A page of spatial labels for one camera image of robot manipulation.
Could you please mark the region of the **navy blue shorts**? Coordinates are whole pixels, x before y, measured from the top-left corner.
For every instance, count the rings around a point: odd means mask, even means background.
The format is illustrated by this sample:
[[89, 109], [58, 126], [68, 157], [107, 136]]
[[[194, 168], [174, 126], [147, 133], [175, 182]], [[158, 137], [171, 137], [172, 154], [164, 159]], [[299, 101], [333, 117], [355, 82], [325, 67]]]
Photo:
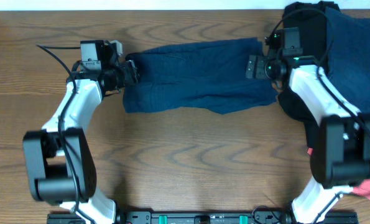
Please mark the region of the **navy blue shorts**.
[[246, 77], [250, 55], [262, 55], [256, 38], [166, 45], [127, 55], [140, 74], [124, 91], [128, 113], [155, 113], [179, 107], [218, 114], [266, 106], [277, 91], [268, 80]]

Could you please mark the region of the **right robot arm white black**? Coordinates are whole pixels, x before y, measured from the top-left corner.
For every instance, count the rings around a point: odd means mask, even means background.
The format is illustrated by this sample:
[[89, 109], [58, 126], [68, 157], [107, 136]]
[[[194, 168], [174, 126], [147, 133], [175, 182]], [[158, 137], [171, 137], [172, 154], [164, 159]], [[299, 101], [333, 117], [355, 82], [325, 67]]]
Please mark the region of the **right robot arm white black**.
[[312, 176], [278, 223], [348, 223], [354, 215], [331, 215], [345, 195], [370, 179], [370, 113], [349, 103], [327, 79], [313, 56], [250, 55], [246, 76], [281, 81], [300, 98], [318, 128], [310, 154]]

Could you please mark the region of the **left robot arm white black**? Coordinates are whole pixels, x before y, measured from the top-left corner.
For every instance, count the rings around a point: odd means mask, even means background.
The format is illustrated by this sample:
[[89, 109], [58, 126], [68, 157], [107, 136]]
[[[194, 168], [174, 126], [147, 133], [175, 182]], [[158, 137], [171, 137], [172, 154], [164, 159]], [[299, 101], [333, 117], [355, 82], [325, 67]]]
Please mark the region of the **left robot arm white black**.
[[97, 69], [91, 64], [74, 64], [55, 114], [22, 140], [33, 199], [63, 209], [48, 214], [47, 223], [127, 223], [126, 214], [97, 186], [85, 133], [103, 98], [135, 85], [139, 74], [132, 60]]

